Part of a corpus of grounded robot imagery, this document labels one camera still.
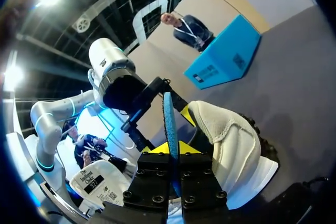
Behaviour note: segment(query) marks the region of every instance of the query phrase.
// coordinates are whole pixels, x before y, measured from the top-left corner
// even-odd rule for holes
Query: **blue panel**
[[[260,40],[259,32],[238,15],[184,74],[200,89],[241,78]]]

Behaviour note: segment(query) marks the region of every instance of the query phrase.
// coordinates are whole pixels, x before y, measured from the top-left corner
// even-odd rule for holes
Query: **man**
[[[81,169],[91,164],[91,162],[101,159],[99,155],[95,155],[97,153],[95,150],[97,147],[101,150],[107,147],[107,143],[103,139],[90,134],[78,134],[77,127],[72,121],[64,124],[63,132],[66,131],[68,131],[68,135],[76,145],[74,155],[76,162]],[[124,172],[127,162],[111,154],[109,154],[109,156],[109,162],[115,165],[118,170]]]
[[[174,37],[199,52],[203,52],[215,39],[213,32],[192,15],[179,19],[173,14],[164,13],[161,15],[161,22],[174,26]]]

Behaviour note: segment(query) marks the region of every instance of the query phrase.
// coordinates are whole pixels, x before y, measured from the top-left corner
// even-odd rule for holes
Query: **qr code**
[[[114,192],[111,192],[109,194],[109,197],[112,199],[112,200],[115,200],[117,198],[117,195],[114,193]]]

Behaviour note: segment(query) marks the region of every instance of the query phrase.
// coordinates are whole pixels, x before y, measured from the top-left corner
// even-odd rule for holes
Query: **beige panel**
[[[217,36],[239,12],[223,0],[182,0],[175,8],[182,16],[191,14]]]
[[[184,67],[186,68],[188,65],[185,64],[184,67],[181,67],[181,62],[180,64],[178,63],[178,59],[175,58],[175,55],[165,53],[160,47],[153,45],[149,40],[131,52],[129,58],[136,65],[136,73],[147,83],[151,82],[157,76],[162,79],[170,79],[173,90],[187,101],[197,89],[197,87],[183,75]],[[163,126],[161,97],[157,96],[154,99],[151,108],[139,120],[138,126],[142,134],[148,139],[151,139],[161,129]]]
[[[240,12],[261,34],[270,29],[266,20],[247,0],[224,0]]]

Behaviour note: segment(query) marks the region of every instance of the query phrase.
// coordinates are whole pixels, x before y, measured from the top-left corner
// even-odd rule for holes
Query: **barcode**
[[[111,192],[109,194],[109,197],[112,199],[112,200],[115,200],[117,198],[117,195],[114,193],[114,192]]]
[[[233,62],[237,65],[237,67],[240,70],[243,70],[245,68],[245,61],[242,59],[242,57],[239,54],[236,54],[233,58]]]

